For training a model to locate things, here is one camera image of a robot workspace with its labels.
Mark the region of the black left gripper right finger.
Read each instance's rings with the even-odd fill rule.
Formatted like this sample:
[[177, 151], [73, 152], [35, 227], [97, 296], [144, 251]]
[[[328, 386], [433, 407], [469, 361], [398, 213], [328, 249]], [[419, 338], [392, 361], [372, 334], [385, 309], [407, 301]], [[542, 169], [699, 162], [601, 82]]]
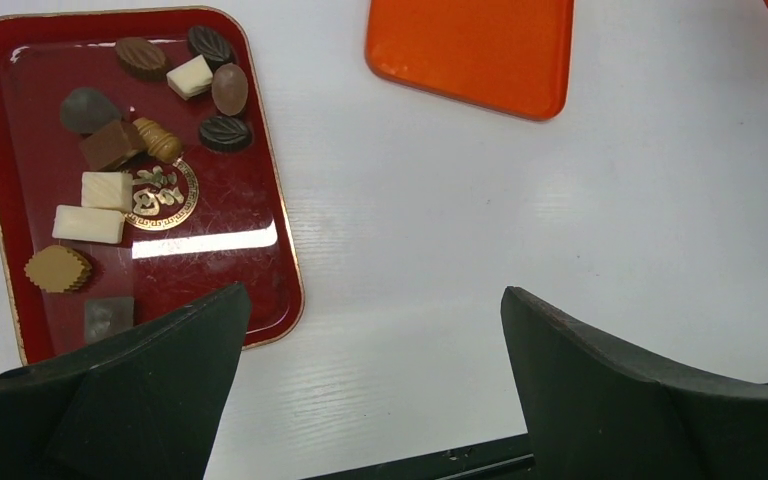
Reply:
[[768, 479], [768, 384], [690, 367], [508, 287], [501, 322], [541, 479]]

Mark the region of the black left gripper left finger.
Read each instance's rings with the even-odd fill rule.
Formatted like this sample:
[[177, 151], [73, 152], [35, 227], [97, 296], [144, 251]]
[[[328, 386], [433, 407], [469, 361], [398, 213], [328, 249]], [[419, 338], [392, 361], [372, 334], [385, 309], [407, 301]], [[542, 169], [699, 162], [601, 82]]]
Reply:
[[239, 283], [0, 374], [0, 479], [200, 479], [252, 304]]

